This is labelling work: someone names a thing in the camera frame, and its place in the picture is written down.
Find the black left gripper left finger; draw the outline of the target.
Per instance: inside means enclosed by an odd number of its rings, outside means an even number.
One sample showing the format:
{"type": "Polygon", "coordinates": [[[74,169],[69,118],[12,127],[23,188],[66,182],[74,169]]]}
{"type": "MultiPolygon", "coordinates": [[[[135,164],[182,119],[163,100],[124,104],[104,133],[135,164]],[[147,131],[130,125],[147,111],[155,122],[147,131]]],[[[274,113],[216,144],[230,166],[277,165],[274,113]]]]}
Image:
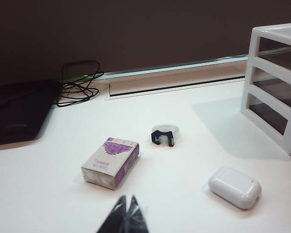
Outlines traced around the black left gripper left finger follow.
{"type": "Polygon", "coordinates": [[[123,233],[125,217],[126,196],[122,195],[98,229],[97,233],[123,233]]]}

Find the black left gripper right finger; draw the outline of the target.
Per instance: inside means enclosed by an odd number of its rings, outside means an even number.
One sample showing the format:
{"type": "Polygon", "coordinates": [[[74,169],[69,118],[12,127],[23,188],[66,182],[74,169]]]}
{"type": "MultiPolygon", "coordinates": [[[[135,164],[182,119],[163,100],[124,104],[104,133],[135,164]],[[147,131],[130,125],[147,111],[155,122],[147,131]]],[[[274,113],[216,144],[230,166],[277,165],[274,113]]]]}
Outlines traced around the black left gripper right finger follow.
{"type": "Polygon", "coordinates": [[[146,220],[134,195],[131,198],[130,207],[127,213],[127,232],[128,233],[149,232],[146,220]]]}

